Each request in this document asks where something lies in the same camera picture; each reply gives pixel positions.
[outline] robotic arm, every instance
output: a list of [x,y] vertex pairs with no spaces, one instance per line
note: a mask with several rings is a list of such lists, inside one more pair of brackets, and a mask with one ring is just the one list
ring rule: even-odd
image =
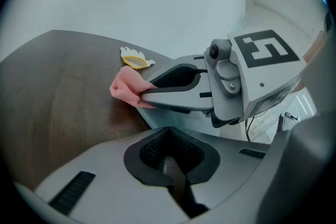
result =
[[148,78],[142,99],[158,108],[202,111],[213,127],[236,124],[280,103],[306,63],[273,30],[214,39],[203,55],[175,59]]

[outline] yellow glove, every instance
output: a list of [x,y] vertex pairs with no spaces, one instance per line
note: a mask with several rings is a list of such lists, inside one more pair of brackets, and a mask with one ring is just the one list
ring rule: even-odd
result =
[[155,63],[155,61],[153,60],[146,61],[145,55],[143,55],[143,53],[140,51],[137,52],[136,50],[131,50],[128,47],[121,47],[120,51],[120,55],[124,63],[126,65],[129,65],[133,69],[149,67],[150,65]]

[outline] pink towel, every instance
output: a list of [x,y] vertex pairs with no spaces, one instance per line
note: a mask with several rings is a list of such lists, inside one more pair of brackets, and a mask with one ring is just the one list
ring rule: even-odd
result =
[[110,86],[110,92],[113,97],[121,99],[136,108],[155,109],[155,107],[142,101],[140,97],[140,92],[155,88],[157,87],[145,81],[133,68],[124,66],[114,78]]

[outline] white wall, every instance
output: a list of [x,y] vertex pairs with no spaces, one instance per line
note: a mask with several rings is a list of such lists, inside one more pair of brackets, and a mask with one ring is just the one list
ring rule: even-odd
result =
[[9,0],[0,61],[51,29],[107,36],[172,58],[201,54],[244,14],[245,0]]
[[303,55],[321,29],[328,11],[322,0],[246,0],[242,27],[274,28]]

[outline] black slot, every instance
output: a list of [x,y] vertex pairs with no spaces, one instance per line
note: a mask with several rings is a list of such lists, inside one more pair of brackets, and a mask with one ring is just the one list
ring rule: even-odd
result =
[[183,114],[189,114],[191,112],[191,110],[189,109],[177,109],[177,108],[172,108],[172,111],[183,113]]
[[200,92],[199,94],[200,94],[199,95],[200,98],[212,97],[212,93],[211,92]]
[[49,205],[64,215],[68,215],[96,175],[79,172],[57,195]]
[[190,85],[197,74],[197,67],[191,64],[177,65],[151,81],[158,88],[183,87]]
[[254,157],[254,158],[258,158],[258,159],[263,159],[266,155],[265,152],[249,150],[248,148],[243,148],[242,150],[239,151],[239,153],[242,153],[247,156]]
[[198,69],[197,74],[200,74],[200,73],[208,73],[208,70],[207,69]]

